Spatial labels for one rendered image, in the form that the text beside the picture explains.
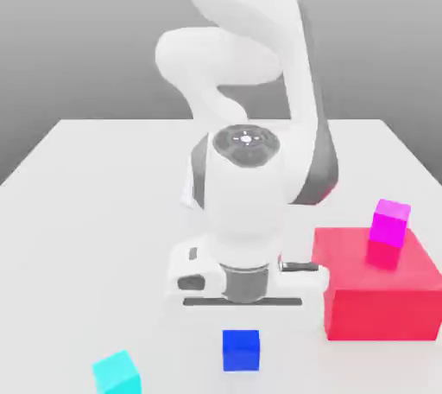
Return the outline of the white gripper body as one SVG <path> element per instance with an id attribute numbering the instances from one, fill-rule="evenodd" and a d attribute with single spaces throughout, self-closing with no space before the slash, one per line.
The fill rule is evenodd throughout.
<path id="1" fill-rule="evenodd" d="M 189 328 L 316 330 L 324 326 L 322 295 L 267 295 L 252 303 L 235 303 L 222 296 L 165 295 L 164 312 L 175 326 Z"/>

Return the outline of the small blue cube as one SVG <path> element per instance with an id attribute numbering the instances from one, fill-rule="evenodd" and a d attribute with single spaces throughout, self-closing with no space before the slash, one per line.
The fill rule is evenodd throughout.
<path id="1" fill-rule="evenodd" d="M 225 372 L 258 372 L 261 341 L 258 330 L 223 331 L 223 369 Z"/>

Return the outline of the small cyan cube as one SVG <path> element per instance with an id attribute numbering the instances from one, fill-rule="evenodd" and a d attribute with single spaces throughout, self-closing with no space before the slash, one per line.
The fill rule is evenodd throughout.
<path id="1" fill-rule="evenodd" d="M 142 394 L 141 376 L 125 350 L 92 365 L 97 394 Z"/>

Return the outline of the small magenta cube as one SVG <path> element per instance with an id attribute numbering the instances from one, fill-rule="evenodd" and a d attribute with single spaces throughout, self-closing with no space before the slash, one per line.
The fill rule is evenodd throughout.
<path id="1" fill-rule="evenodd" d="M 401 248 L 410 213 L 408 204 L 380 199 L 373 214 L 369 240 Z"/>

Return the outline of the large red box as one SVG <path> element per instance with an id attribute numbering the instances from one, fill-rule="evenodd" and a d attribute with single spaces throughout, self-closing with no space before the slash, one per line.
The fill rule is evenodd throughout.
<path id="1" fill-rule="evenodd" d="M 433 341 L 442 324 L 442 273 L 412 231 L 391 266 L 365 227 L 320 227 L 313 262 L 330 271 L 324 294 L 329 340 Z"/>

